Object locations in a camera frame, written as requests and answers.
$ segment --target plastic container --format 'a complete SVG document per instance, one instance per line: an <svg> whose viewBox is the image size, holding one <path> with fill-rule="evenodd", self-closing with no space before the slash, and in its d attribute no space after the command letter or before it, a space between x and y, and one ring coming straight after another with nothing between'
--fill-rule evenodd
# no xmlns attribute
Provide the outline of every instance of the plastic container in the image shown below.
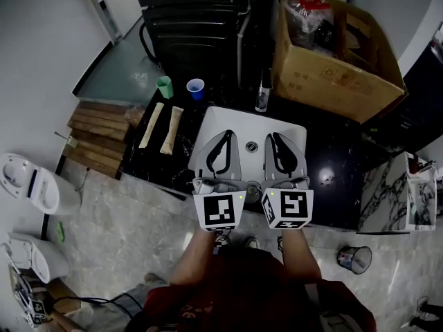
<svg viewBox="0 0 443 332"><path fill-rule="evenodd" d="M318 27L334 24L334 12L324 0L284 0L288 33L295 46L311 49Z"/></svg>
<svg viewBox="0 0 443 332"><path fill-rule="evenodd" d="M186 84L186 88L191 92L194 100L202 100L204 94L205 82L202 79L192 79Z"/></svg>
<svg viewBox="0 0 443 332"><path fill-rule="evenodd" d="M169 76L159 77L156 85L164 98L170 99L174 96L174 89L172 88L172 81Z"/></svg>
<svg viewBox="0 0 443 332"><path fill-rule="evenodd" d="M364 273L372 261L372 251L369 247L343 247L337 255L337 263L354 274Z"/></svg>

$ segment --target green cup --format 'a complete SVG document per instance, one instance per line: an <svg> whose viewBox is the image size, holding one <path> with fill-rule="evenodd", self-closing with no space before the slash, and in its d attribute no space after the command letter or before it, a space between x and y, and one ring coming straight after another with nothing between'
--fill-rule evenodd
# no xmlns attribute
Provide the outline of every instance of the green cup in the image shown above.
<svg viewBox="0 0 443 332"><path fill-rule="evenodd" d="M172 80L169 76L159 77L156 85L164 98L169 99L174 95L174 90L172 89Z"/></svg>

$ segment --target cardboard box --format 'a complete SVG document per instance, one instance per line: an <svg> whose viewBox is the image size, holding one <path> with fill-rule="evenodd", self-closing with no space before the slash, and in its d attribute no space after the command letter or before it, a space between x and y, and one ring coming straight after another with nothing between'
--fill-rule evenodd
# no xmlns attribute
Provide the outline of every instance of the cardboard box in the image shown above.
<svg viewBox="0 0 443 332"><path fill-rule="evenodd" d="M334 25L340 27L343 21L347 21L347 14L350 14L370 27L371 39L376 46L376 55L372 56L372 61L378 75L333 57L292 45L284 6L280 4L272 68L273 95L363 123L404 94L397 59L380 26L369 13L344 1L326 1L334 10ZM344 30L341 35L338 33L338 45L345 44L344 34ZM350 56L347 50L342 50L341 54L343 58L344 55Z"/></svg>

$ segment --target white sink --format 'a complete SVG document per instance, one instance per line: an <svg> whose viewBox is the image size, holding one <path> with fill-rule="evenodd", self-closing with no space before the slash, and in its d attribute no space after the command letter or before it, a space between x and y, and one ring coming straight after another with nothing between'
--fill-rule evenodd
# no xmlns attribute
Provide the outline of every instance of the white sink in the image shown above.
<svg viewBox="0 0 443 332"><path fill-rule="evenodd" d="M221 107L211 106L207 109L199 135L192 150L188 167L195 171L195 161L198 153L206 143L217 134L225 130L232 130L237 136L240 165L242 168L242 181L264 181L264 140L269 133L277 132L290 139L303 153L306 148L306 129L300 125L282 122L258 114L235 111ZM246 150L248 142L258 145L256 152ZM226 144L214 162L214 169L223 169L226 165Z"/></svg>

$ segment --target sink drain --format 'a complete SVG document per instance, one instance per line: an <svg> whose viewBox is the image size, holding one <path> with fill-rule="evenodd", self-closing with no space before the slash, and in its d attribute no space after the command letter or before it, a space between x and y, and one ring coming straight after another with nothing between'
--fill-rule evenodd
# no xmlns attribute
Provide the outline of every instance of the sink drain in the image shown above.
<svg viewBox="0 0 443 332"><path fill-rule="evenodd" d="M250 141L246 144L247 152L256 152L258 150L258 145L256 142Z"/></svg>

